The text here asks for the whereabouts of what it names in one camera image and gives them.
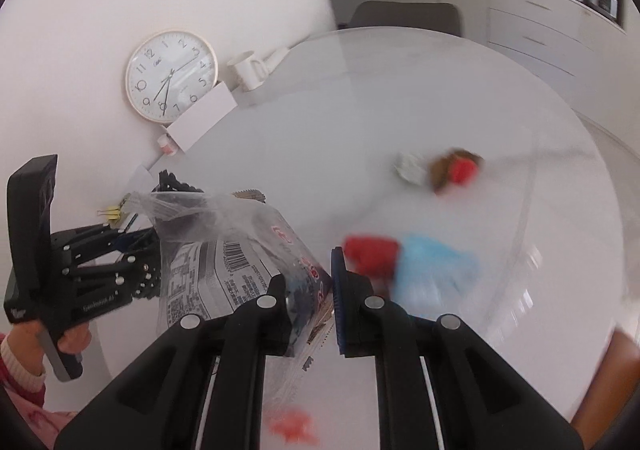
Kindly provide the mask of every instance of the blue plastic bag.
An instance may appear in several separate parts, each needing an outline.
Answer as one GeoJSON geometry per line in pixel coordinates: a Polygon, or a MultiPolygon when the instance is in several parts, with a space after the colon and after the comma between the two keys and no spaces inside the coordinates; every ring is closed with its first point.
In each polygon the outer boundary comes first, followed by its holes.
{"type": "Polygon", "coordinates": [[[409,314],[430,320],[444,313],[459,314],[460,303],[479,275],[473,254],[410,235],[402,240],[392,299],[409,314]]]}

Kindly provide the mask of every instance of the human hand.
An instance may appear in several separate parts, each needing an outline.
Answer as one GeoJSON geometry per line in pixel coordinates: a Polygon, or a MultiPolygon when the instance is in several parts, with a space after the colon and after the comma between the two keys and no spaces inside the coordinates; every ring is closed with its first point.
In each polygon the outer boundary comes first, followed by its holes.
{"type": "MultiPolygon", "coordinates": [[[[39,320],[32,320],[14,325],[7,337],[12,353],[20,364],[34,376],[44,372],[42,359],[44,350],[38,340],[38,335],[44,331],[44,325],[39,320]]],[[[65,332],[58,341],[58,349],[67,354],[78,354],[91,343],[89,324],[81,324],[65,332]]]]}
{"type": "Polygon", "coordinates": [[[65,331],[58,341],[58,349],[66,354],[79,354],[91,343],[89,324],[80,324],[65,331]]]}

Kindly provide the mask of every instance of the red toy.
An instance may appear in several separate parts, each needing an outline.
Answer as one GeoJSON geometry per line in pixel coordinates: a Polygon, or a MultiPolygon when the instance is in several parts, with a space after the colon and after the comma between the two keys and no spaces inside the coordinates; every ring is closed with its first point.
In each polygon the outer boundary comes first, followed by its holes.
{"type": "Polygon", "coordinates": [[[449,165],[449,181],[457,185],[466,185],[478,175],[478,166],[471,160],[459,157],[449,165]]]}
{"type": "Polygon", "coordinates": [[[314,434],[311,416],[300,408],[290,408],[271,419],[269,429],[271,433],[283,436],[285,443],[318,445],[320,442],[314,434]]]}
{"type": "Polygon", "coordinates": [[[343,243],[344,256],[355,263],[356,273],[370,278],[392,280],[400,244],[385,237],[347,237],[343,243]]]}

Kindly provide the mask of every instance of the white paper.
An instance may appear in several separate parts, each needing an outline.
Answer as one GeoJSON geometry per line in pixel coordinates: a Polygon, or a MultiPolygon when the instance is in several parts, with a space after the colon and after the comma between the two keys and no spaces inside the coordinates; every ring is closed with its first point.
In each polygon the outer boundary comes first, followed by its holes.
{"type": "Polygon", "coordinates": [[[220,82],[166,128],[184,151],[188,151],[211,127],[236,107],[224,82],[220,82]]]}

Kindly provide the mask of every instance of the bolt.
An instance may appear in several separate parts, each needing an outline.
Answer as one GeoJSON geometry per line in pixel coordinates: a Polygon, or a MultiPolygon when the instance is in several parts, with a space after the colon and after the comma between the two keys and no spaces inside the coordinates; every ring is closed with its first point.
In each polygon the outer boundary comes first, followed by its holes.
{"type": "Polygon", "coordinates": [[[258,307],[261,307],[262,309],[271,309],[273,306],[275,306],[278,303],[278,301],[274,296],[262,295],[260,298],[258,298],[256,303],[258,307]]]}
{"type": "Polygon", "coordinates": [[[445,329],[450,329],[452,331],[455,331],[457,328],[460,327],[460,318],[458,318],[455,315],[444,315],[440,319],[440,323],[442,324],[442,327],[444,327],[445,329]]]}
{"type": "Polygon", "coordinates": [[[197,315],[183,316],[180,320],[180,327],[183,329],[193,329],[200,325],[200,317],[197,315]]]}
{"type": "Polygon", "coordinates": [[[382,309],[385,305],[385,299],[381,296],[367,296],[364,305],[369,309],[382,309]]]}

